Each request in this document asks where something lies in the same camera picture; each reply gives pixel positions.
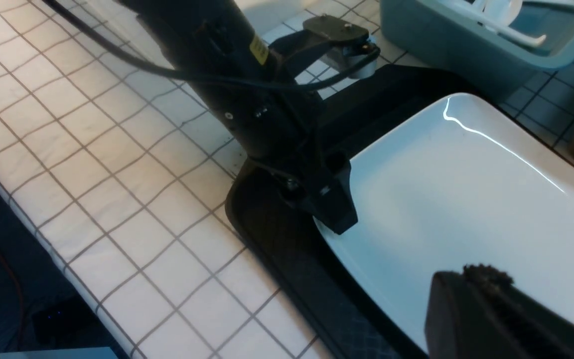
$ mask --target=black wire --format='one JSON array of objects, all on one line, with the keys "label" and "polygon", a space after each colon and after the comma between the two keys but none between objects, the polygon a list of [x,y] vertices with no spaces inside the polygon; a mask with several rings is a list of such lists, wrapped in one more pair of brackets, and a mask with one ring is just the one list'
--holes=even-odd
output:
[{"label": "black wire", "polygon": [[218,75],[210,75],[207,73],[196,73],[193,71],[179,71],[171,68],[164,68],[157,66],[151,62],[139,59],[138,57],[121,50],[120,47],[114,45],[109,40],[105,39],[102,35],[98,34],[93,28],[89,27],[87,23],[75,16],[68,9],[62,6],[57,0],[43,0],[45,4],[51,7],[57,14],[63,16],[69,23],[71,23],[75,28],[80,30],[82,33],[89,36],[93,41],[98,43],[102,48],[107,50],[110,54],[118,57],[119,59],[125,61],[126,63],[146,71],[148,73],[153,73],[154,75],[159,75],[163,77],[169,77],[172,79],[183,80],[187,82],[198,82],[203,84],[219,84],[226,86],[239,86],[247,88],[259,88],[271,91],[296,91],[296,92],[311,92],[320,89],[328,88],[341,82],[347,77],[353,75],[356,71],[364,68],[367,64],[376,61],[378,55],[380,55],[380,49],[374,48],[373,52],[367,54],[364,59],[358,61],[358,63],[349,67],[337,75],[334,75],[326,80],[319,82],[313,82],[311,84],[294,85],[294,84],[280,84],[279,82],[266,82],[266,81],[255,81],[246,80],[235,77],[225,77]]}]

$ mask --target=white plastic item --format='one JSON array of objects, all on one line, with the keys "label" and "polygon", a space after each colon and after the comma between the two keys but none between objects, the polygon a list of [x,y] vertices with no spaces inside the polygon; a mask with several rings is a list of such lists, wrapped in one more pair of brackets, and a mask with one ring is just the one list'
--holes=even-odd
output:
[{"label": "white plastic item", "polygon": [[471,4],[463,0],[442,0],[442,2],[446,6],[457,11],[462,16],[465,16],[473,21],[482,23],[487,27],[491,27],[493,30],[496,30],[498,33],[506,36],[507,38],[511,39],[512,41],[520,45],[528,47],[540,47],[542,43],[544,43],[544,41],[546,40],[546,35],[534,38],[532,36],[522,34],[521,32],[508,27],[508,25],[505,25],[504,23],[501,23],[494,18],[486,16],[485,13],[480,12]]},{"label": "white plastic item", "polygon": [[574,168],[480,98],[439,100],[351,159],[358,223],[318,228],[426,351],[436,271],[491,264],[574,323]]}]

